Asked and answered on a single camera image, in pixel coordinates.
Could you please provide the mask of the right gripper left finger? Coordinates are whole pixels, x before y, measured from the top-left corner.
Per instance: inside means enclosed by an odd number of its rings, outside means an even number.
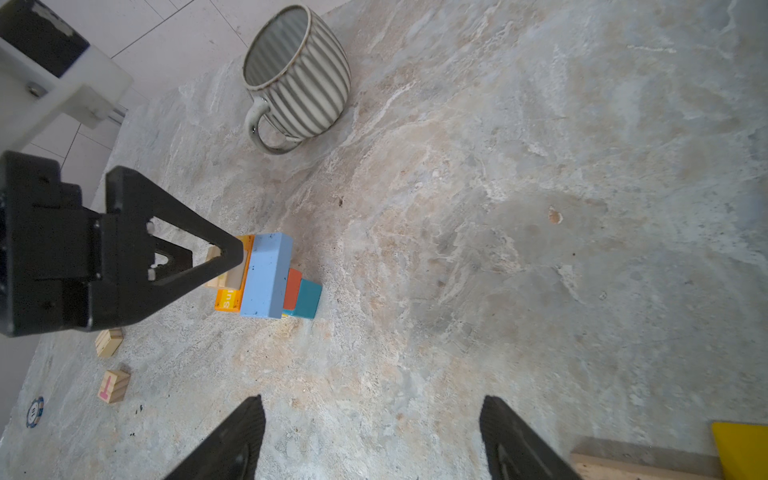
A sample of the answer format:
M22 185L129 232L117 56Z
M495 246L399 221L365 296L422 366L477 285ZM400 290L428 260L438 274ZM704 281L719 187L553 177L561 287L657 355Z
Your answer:
M248 397L166 479L254 479L265 427L261 396Z

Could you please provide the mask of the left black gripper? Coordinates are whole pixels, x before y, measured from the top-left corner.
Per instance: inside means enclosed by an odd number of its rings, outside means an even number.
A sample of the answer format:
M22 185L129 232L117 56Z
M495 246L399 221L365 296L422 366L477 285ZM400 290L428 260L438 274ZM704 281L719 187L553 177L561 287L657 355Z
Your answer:
M14 338L136 324L238 266L244 247L136 170L106 174L106 212L82 204L80 186L56 161L1 155L1 332ZM159 238L164 221L220 253Z

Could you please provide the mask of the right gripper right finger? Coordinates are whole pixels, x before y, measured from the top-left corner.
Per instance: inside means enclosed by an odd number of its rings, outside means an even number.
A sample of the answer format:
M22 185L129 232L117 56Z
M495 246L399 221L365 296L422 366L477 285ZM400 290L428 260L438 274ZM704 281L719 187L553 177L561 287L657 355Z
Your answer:
M492 479L581 479L500 397L485 396L479 427Z

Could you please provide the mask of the grooved plain wooden block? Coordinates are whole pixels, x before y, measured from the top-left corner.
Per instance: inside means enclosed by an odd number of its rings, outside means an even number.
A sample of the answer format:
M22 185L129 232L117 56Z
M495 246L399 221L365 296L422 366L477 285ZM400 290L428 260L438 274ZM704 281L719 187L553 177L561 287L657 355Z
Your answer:
M99 358L110 358L119 348L124 335L121 328L113 328L101 331L96 340L96 354Z

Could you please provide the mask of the letter T wooden block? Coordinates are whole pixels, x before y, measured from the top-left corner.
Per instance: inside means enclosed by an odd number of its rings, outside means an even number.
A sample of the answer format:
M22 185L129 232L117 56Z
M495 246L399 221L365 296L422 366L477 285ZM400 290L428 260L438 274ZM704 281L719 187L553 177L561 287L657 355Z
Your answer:
M107 370L103 376L97 396L107 404L120 402L127 392L131 375L122 370Z

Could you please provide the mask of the orange supermarket block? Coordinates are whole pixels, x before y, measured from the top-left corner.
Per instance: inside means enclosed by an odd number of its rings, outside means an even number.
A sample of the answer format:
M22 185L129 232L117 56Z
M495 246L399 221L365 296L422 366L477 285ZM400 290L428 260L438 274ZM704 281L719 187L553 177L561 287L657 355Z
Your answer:
M241 311L248 265L255 240L254 235L238 236L244 247L243 261L235 268L220 275L217 281L217 296L214 309L220 312L239 313Z

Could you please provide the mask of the light blue wooden block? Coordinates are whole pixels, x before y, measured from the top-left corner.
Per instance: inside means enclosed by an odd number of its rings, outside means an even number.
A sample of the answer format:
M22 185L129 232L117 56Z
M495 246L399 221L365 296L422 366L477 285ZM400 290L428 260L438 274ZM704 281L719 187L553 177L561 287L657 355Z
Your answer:
M284 233L254 237L240 315L279 319L283 314L293 239Z

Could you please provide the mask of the teal wooden cube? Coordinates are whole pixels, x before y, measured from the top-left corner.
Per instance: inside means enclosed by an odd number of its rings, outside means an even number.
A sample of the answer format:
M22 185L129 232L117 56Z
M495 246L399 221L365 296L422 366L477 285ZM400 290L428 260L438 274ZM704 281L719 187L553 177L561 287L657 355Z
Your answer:
M293 310L283 310L283 316L313 320L316 316L322 286L312 281L302 279L297 291L298 297Z

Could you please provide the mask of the red wooden block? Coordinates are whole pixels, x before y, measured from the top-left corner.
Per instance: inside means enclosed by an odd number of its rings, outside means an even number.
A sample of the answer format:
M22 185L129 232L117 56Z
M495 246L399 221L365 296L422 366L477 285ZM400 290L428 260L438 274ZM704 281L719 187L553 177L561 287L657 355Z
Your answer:
M297 306L298 296L302 281L302 273L294 268L290 268L286 280L283 310L293 312Z

